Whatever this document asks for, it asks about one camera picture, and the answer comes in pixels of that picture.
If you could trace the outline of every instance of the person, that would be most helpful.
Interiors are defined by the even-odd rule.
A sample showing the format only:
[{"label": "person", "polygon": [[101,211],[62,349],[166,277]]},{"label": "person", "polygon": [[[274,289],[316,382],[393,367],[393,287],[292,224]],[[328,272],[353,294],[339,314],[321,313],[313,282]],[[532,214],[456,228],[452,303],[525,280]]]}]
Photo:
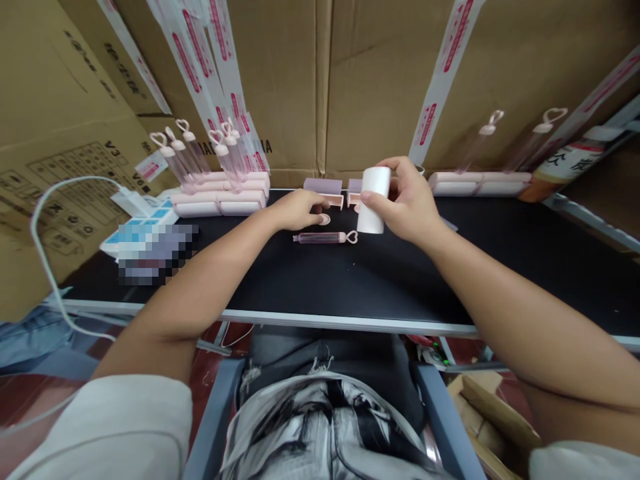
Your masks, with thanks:
[{"label": "person", "polygon": [[[531,478],[638,478],[636,359],[448,228],[408,158],[379,165],[397,173],[395,200],[362,192],[362,202],[430,256],[482,338],[520,380],[545,446],[530,458]],[[196,341],[276,231],[320,223],[310,213],[314,206],[328,205],[314,192],[294,191],[199,252],[120,334],[10,478],[180,478]],[[218,478],[448,478],[421,449],[424,418],[407,387],[397,337],[358,334],[364,336],[349,343],[346,333],[265,329],[254,332],[242,406],[229,426]],[[369,364],[372,353],[380,358]]]}]

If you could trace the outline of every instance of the white electrical cord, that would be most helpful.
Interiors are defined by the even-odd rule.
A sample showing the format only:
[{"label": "white electrical cord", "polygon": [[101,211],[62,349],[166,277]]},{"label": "white electrical cord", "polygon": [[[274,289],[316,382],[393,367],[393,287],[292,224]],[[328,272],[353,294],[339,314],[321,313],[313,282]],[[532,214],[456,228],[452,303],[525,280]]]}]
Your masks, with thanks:
[{"label": "white electrical cord", "polygon": [[53,296],[56,299],[56,302],[58,303],[58,308],[60,309],[60,314],[62,314],[62,318],[64,318],[64,320],[67,322],[67,324],[74,330],[80,332],[80,333],[84,333],[85,335],[92,335],[94,337],[100,337],[100,338],[106,338],[108,340],[114,341],[115,342],[115,337],[111,336],[111,335],[107,335],[106,333],[98,333],[98,332],[92,332],[90,330],[85,330],[82,327],[79,327],[78,325],[76,325],[71,318],[69,317],[69,314],[67,313],[67,309],[64,306],[64,303],[62,302],[62,295],[60,295],[60,289],[58,288],[58,283],[55,280],[55,277],[53,276],[53,272],[51,271],[51,267],[49,266],[49,261],[47,260],[47,254],[45,253],[45,249],[42,246],[42,242],[40,242],[40,237],[38,237],[38,218],[40,217],[40,213],[42,212],[42,208],[44,208],[45,203],[47,202],[47,200],[49,199],[49,197],[51,196],[51,194],[53,192],[55,192],[56,190],[58,190],[58,188],[60,187],[64,187],[65,185],[68,185],[70,183],[75,183],[77,181],[80,180],[105,180],[108,181],[112,184],[114,184],[116,187],[118,187],[118,189],[124,193],[131,193],[130,190],[128,190],[127,188],[123,187],[122,185],[120,185],[118,182],[111,180],[110,178],[106,178],[106,177],[98,177],[96,175],[89,175],[86,177],[78,177],[78,178],[72,178],[72,179],[68,179],[68,180],[63,180],[60,183],[56,183],[55,185],[50,186],[46,192],[44,193],[44,195],[42,195],[42,197],[40,197],[40,200],[38,201],[38,204],[35,206],[35,210],[33,210],[33,215],[31,216],[31,224],[30,224],[30,230],[31,230],[31,237],[33,238],[33,242],[35,244],[35,249],[38,252],[38,255],[40,256],[40,262],[42,262],[42,266],[45,269],[45,273],[47,274],[47,279],[49,280],[49,284],[51,285],[51,290],[53,292]]},{"label": "white electrical cord", "polygon": [[253,331],[253,328],[254,328],[254,326],[255,326],[255,324],[253,324],[253,325],[251,326],[251,328],[249,329],[249,331],[248,331],[248,332],[246,332],[242,337],[240,337],[240,338],[238,338],[238,339],[236,339],[236,340],[232,341],[232,342],[231,342],[230,344],[228,344],[228,345],[225,345],[224,343],[225,343],[225,338],[227,338],[227,333],[229,332],[229,325],[230,325],[230,324],[229,324],[229,323],[227,323],[227,328],[226,328],[226,330],[225,330],[225,334],[222,336],[222,340],[220,340],[220,347],[221,347],[221,348],[228,348],[228,347],[232,347],[232,346],[234,346],[236,343],[238,343],[240,340],[242,340],[242,339],[243,339],[243,338],[245,338],[248,334],[250,334],[250,333]]},{"label": "white electrical cord", "polygon": [[[131,193],[129,189],[123,187],[122,185],[120,185],[118,182],[111,180],[110,178],[106,178],[106,177],[98,177],[96,175],[88,175],[86,177],[78,177],[78,178],[72,178],[72,179],[68,179],[68,180],[63,180],[60,183],[56,183],[55,185],[50,186],[46,192],[44,193],[44,195],[42,195],[42,197],[40,197],[40,200],[38,201],[38,204],[35,206],[35,209],[33,210],[33,214],[31,216],[31,222],[29,224],[29,228],[31,230],[31,237],[33,238],[33,242],[35,244],[35,249],[38,252],[38,256],[40,256],[40,262],[42,262],[42,266],[45,269],[45,273],[47,274],[47,279],[49,280],[49,284],[51,285],[51,290],[53,292],[53,296],[55,297],[57,303],[58,303],[58,308],[60,309],[60,314],[62,314],[62,318],[64,318],[64,320],[67,322],[67,324],[73,329],[76,330],[80,333],[84,333],[85,335],[91,335],[93,337],[100,337],[100,338],[106,338],[108,340],[111,341],[115,341],[115,337],[111,336],[111,335],[107,335],[106,333],[98,333],[98,332],[92,332],[90,330],[85,330],[82,327],[79,327],[78,325],[76,325],[71,318],[69,317],[69,314],[67,313],[67,309],[65,308],[65,304],[62,302],[62,295],[60,294],[60,289],[58,288],[58,284],[55,280],[55,277],[53,276],[53,272],[51,271],[51,266],[49,265],[49,261],[47,260],[47,254],[45,253],[45,249],[42,246],[42,242],[40,242],[40,237],[38,237],[38,218],[40,218],[40,213],[42,212],[42,208],[44,208],[45,203],[47,202],[47,200],[49,199],[49,197],[51,196],[51,194],[58,190],[58,188],[60,187],[64,187],[65,185],[68,185],[70,183],[75,183],[77,181],[80,180],[106,180],[112,184],[114,184],[116,187],[118,187],[118,189],[124,193],[124,194],[128,194]],[[47,410],[46,412],[41,413],[40,415],[30,419],[30,420],[26,420],[24,422],[21,422],[17,425],[13,425],[9,428],[0,428],[0,439],[2,438],[6,438],[9,435],[12,435],[20,430],[24,430],[27,427],[30,427],[31,425],[33,425],[36,422],[39,422],[40,420],[42,420],[43,418],[48,417],[49,415],[51,415],[52,413],[57,412],[58,410],[60,410],[62,407],[68,405],[74,398],[75,396],[78,394],[78,392],[75,392],[74,394],[70,395],[69,398],[62,400],[62,402],[58,403],[56,406],[50,408],[49,410]]]}]

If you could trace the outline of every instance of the white sleeve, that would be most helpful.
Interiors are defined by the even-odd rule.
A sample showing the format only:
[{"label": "white sleeve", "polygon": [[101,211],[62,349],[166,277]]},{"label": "white sleeve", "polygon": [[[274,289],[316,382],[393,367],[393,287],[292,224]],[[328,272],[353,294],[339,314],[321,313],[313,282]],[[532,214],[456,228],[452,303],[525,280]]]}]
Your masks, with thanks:
[{"label": "white sleeve", "polygon": [[189,388],[166,377],[90,381],[8,480],[179,479],[191,408]]},{"label": "white sleeve", "polygon": [[529,460],[531,480],[636,480],[640,457],[621,450],[582,441],[558,441],[536,449]]}]

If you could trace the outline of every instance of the cardboard box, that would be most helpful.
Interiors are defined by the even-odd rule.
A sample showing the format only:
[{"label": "cardboard box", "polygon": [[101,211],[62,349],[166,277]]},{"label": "cardboard box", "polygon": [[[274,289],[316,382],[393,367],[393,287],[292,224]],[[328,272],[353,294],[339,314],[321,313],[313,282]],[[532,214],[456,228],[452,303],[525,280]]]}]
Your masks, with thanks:
[{"label": "cardboard box", "polygon": [[171,114],[164,94],[111,0],[59,0],[137,115]]},{"label": "cardboard box", "polygon": [[[406,155],[453,5],[402,0],[333,3],[327,176],[357,177],[375,162]],[[461,140],[496,109],[505,111],[475,168],[497,168],[510,145],[551,107],[574,110],[640,43],[633,0],[482,6],[423,166],[459,162]],[[636,75],[595,112],[602,122],[640,87]]]},{"label": "cardboard box", "polygon": [[447,387],[480,464],[489,478],[528,477],[531,451],[542,447],[532,426],[495,394],[495,372],[459,375]]},{"label": "cardboard box", "polygon": [[614,227],[640,239],[638,185],[640,137],[636,136],[564,188],[562,194]]},{"label": "cardboard box", "polygon": [[[117,0],[118,10],[145,56],[176,118],[185,118],[204,153],[214,160],[204,126],[145,0]],[[229,1],[247,110],[271,166],[274,187],[301,187],[317,176],[316,10],[323,12],[322,34],[330,32],[328,2],[278,0],[247,8]]]},{"label": "cardboard box", "polygon": [[[3,321],[19,321],[50,288],[29,234],[29,218],[48,186],[100,175],[142,194],[176,182],[148,184],[135,166],[154,148],[84,38],[55,0],[3,4],[0,53],[0,247]],[[83,181],[53,194],[39,234],[61,281],[92,256],[127,218],[104,181]]]}]

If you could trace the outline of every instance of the pixelated area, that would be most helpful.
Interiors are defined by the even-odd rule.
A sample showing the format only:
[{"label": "pixelated area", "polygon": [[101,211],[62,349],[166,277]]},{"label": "pixelated area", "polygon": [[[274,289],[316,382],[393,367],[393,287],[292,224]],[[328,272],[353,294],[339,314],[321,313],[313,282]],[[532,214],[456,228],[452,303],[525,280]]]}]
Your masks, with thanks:
[{"label": "pixelated area", "polygon": [[120,285],[164,285],[198,251],[197,225],[127,224],[118,234]]}]

